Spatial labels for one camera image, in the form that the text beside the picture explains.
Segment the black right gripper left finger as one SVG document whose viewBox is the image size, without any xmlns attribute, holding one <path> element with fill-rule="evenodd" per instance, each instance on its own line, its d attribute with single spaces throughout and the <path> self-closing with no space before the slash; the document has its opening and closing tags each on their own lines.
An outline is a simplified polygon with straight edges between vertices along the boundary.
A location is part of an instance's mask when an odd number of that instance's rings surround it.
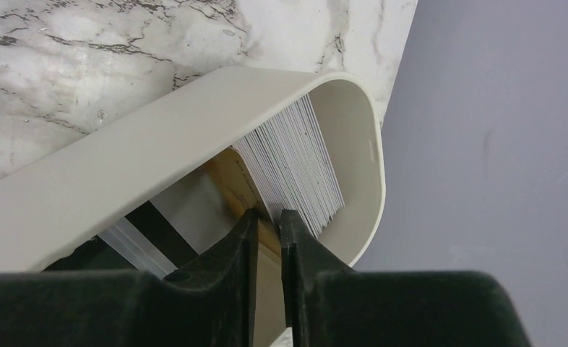
<svg viewBox="0 0 568 347">
<path fill-rule="evenodd" d="M 251 346 L 258 222 L 247 210 L 164 278 L 140 270 L 0 274 L 0 346 Z"/>
</svg>

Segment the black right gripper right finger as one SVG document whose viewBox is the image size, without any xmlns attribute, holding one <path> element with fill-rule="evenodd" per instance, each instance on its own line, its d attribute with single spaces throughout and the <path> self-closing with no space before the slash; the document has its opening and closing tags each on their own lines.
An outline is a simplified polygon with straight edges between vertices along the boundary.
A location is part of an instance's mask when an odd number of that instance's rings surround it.
<svg viewBox="0 0 568 347">
<path fill-rule="evenodd" d="M 279 223 L 285 319 L 295 346 L 529 346 L 500 283 L 476 271 L 353 270 L 299 212 Z"/>
</svg>

